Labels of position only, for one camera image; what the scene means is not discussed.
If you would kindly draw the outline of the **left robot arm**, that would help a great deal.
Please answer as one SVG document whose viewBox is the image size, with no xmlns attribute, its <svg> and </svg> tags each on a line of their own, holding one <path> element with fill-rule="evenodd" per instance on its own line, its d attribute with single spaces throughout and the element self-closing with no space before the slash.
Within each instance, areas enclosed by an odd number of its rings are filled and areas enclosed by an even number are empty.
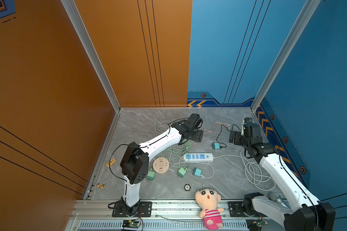
<svg viewBox="0 0 347 231">
<path fill-rule="evenodd" d="M 148 176 L 150 161 L 173 145 L 182 145 L 187 141 L 201 142 L 202 123 L 199 114 L 192 113 L 188 118 L 170 122 L 167 131 L 149 141 L 126 145 L 127 149 L 120 163 L 125 181 L 121 204 L 128 215 L 135 215 L 139 211 L 140 183 Z"/>
</svg>

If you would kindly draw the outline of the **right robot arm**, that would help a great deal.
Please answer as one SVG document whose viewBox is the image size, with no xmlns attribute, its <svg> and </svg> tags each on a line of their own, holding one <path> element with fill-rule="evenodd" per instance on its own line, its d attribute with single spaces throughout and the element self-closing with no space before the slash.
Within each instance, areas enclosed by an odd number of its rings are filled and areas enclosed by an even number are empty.
<svg viewBox="0 0 347 231">
<path fill-rule="evenodd" d="M 249 193 L 243 200 L 246 215 L 263 214 L 287 231 L 333 230 L 335 209 L 313 195 L 287 167 L 277 149 L 263 142 L 261 127 L 251 118 L 244 119 L 242 129 L 234 135 L 234 144 L 242 146 L 245 157 L 253 158 L 268 172 L 289 203 L 285 207 L 261 193 Z"/>
</svg>

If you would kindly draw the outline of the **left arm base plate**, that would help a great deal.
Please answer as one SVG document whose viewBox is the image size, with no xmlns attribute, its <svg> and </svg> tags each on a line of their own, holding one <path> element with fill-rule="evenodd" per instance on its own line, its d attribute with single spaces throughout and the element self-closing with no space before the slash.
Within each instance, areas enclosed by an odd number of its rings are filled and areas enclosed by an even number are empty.
<svg viewBox="0 0 347 231">
<path fill-rule="evenodd" d="M 112 210 L 112 217 L 127 218 L 127 217 L 141 217 L 149 218 L 152 212 L 152 202 L 139 201 L 132 207 L 129 207 L 125 202 L 119 200 L 111 203 L 109 209 Z"/>
</svg>

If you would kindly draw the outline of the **white blue power strip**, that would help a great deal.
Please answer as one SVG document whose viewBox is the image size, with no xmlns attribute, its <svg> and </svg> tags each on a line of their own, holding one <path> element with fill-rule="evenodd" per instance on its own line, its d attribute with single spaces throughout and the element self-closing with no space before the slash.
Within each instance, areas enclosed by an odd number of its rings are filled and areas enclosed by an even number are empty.
<svg viewBox="0 0 347 231">
<path fill-rule="evenodd" d="M 184 154 L 183 160 L 186 162 L 213 162 L 212 153 L 187 153 Z"/>
</svg>

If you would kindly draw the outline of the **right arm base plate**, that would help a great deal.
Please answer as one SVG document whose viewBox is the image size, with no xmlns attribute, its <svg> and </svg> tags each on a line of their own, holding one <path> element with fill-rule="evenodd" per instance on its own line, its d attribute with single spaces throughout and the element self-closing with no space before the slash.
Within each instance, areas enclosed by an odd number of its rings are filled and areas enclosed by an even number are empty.
<svg viewBox="0 0 347 231">
<path fill-rule="evenodd" d="M 251 204 L 243 201 L 229 201 L 227 205 L 231 217 L 265 217 L 264 214 L 256 212 Z"/>
</svg>

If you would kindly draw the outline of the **teal charger with black cable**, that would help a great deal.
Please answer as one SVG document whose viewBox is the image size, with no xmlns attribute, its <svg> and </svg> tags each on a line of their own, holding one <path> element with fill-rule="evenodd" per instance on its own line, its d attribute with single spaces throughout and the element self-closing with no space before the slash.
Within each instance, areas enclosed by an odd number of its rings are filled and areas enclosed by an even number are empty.
<svg viewBox="0 0 347 231">
<path fill-rule="evenodd" d="M 221 147 L 220 147 L 220 144 L 219 144 L 219 143 L 213 142 L 213 143 L 212 143 L 212 148 L 213 148 L 213 150 L 219 150 Z"/>
</svg>

